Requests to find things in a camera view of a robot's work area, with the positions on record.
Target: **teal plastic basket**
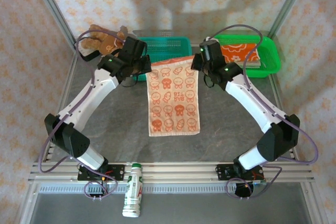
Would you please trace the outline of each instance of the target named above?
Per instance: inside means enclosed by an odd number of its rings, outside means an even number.
[[[147,43],[147,54],[152,63],[192,55],[190,40],[187,37],[140,37],[139,39]],[[139,75],[138,80],[145,81],[146,75]]]
[[[215,38],[219,40],[221,45],[258,43],[260,41],[260,37],[255,35],[220,34]],[[246,68],[247,75],[251,78],[264,78],[269,74],[277,73],[281,68],[281,62],[273,40],[264,36],[257,50],[261,66],[260,68]]]

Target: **plastic bottle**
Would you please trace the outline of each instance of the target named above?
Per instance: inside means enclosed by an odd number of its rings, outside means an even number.
[[[132,171],[127,181],[124,208],[122,215],[125,217],[139,217],[142,196],[141,164],[132,164]]]

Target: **orange patterned towel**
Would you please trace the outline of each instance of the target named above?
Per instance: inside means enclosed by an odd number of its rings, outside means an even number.
[[[194,56],[152,64],[146,74],[149,136],[195,135],[200,132],[198,71],[190,69]]]
[[[256,44],[239,44],[239,45],[225,45],[221,46],[222,54],[225,57],[225,61],[235,62],[240,67],[243,66],[244,60],[247,54],[256,46]],[[246,66],[248,68],[259,68],[260,57],[258,51],[254,51],[248,59]]]

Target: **brown stuffed toy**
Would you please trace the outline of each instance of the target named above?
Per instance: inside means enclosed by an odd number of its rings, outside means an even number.
[[[98,25],[91,25],[90,30],[110,31]],[[117,36],[125,40],[125,35],[122,31],[117,32]],[[111,35],[98,31],[93,31],[90,33],[90,38],[83,39],[83,41],[81,42],[81,46],[84,49],[99,50],[102,55],[108,55],[114,50],[122,48],[122,43]]]

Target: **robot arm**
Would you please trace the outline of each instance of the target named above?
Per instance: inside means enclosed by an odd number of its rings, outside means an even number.
[[[70,109],[85,96],[90,86],[93,86],[82,104],[63,121],[52,142],[83,164],[101,173],[106,172],[108,161],[90,145],[90,140],[81,134],[81,131],[102,100],[126,77],[151,71],[149,56],[141,57],[145,46],[144,42],[127,37],[118,57],[106,55],[100,60],[98,69],[94,72],[93,83],[89,81],[57,116],[49,114],[45,118],[47,132],[50,134],[60,119],[69,114]]]
[[[243,70],[234,62],[226,63],[220,45],[215,40],[200,44],[201,54],[196,54],[192,69],[202,71],[211,78],[213,84],[219,85],[232,95],[256,120],[264,135],[256,146],[241,154],[234,160],[234,169],[238,176],[247,170],[267,161],[274,161],[285,152],[297,145],[298,132],[269,112],[250,92],[253,89],[262,100],[275,112],[294,125],[300,121],[296,115],[287,116],[264,97],[256,87],[249,82],[247,88]]]

